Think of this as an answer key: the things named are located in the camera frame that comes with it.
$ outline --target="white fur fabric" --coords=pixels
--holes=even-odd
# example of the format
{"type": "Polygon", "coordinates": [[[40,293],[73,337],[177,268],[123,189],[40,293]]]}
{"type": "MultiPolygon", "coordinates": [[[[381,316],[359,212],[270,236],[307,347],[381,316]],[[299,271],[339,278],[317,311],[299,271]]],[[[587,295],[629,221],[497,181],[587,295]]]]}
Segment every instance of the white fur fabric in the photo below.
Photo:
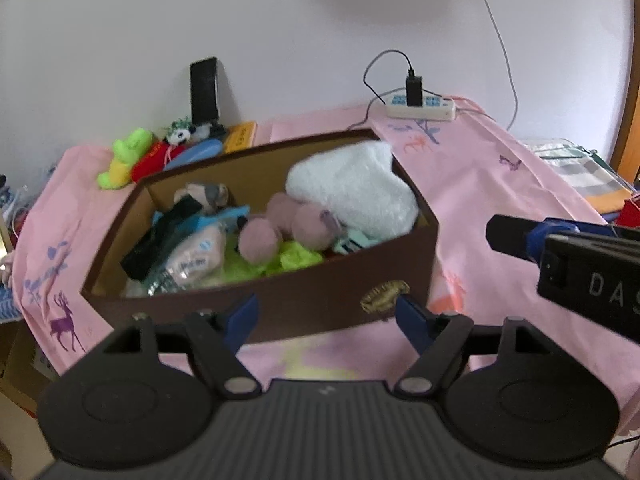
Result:
{"type": "Polygon", "coordinates": [[[287,194],[316,202],[350,227],[389,240],[408,233],[418,215],[413,191],[392,173],[391,145],[364,140],[316,153],[289,170],[287,194]]]}

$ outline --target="panda head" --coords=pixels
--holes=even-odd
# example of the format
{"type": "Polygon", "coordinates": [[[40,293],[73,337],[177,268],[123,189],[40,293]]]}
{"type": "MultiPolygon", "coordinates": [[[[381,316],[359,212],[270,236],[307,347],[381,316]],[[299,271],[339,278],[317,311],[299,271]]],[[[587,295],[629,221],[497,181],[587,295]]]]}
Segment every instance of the panda head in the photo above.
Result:
{"type": "Polygon", "coordinates": [[[172,146],[180,146],[191,139],[191,128],[176,128],[166,136],[166,142],[172,146]]]}

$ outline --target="white power strip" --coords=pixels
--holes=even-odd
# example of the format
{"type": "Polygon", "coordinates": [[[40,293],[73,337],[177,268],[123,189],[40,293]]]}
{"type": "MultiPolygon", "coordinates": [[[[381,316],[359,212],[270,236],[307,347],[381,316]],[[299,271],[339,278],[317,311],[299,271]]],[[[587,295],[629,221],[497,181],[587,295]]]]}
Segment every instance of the white power strip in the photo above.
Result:
{"type": "Polygon", "coordinates": [[[428,121],[453,121],[456,104],[453,99],[425,95],[422,106],[407,106],[404,92],[393,94],[386,103],[386,114],[398,119],[427,119],[428,121]]]}

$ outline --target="wooden door frame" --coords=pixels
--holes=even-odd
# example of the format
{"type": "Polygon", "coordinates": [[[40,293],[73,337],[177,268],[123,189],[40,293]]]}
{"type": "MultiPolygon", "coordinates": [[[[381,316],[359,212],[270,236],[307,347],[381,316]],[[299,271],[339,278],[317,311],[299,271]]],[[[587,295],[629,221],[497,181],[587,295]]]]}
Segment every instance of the wooden door frame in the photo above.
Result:
{"type": "Polygon", "coordinates": [[[640,0],[634,0],[634,30],[629,86],[625,108],[611,155],[611,167],[628,182],[633,182],[640,168],[640,0]]]}

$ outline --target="pink plush ball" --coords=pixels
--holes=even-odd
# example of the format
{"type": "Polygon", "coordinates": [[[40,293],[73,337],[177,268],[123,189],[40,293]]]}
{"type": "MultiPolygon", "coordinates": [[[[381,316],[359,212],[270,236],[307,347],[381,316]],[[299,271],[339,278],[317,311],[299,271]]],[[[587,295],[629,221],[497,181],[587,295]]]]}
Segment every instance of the pink plush ball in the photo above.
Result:
{"type": "Polygon", "coordinates": [[[291,226],[292,236],[312,251],[331,247],[341,231],[340,223],[318,204],[303,204],[298,208],[291,226]]]}
{"type": "Polygon", "coordinates": [[[293,218],[300,207],[300,202],[292,199],[288,194],[278,192],[267,204],[266,216],[285,238],[291,236],[293,218]]]}
{"type": "Polygon", "coordinates": [[[281,241],[280,232],[267,218],[253,218],[240,231],[238,251],[250,264],[263,265],[278,254],[281,241]]]}

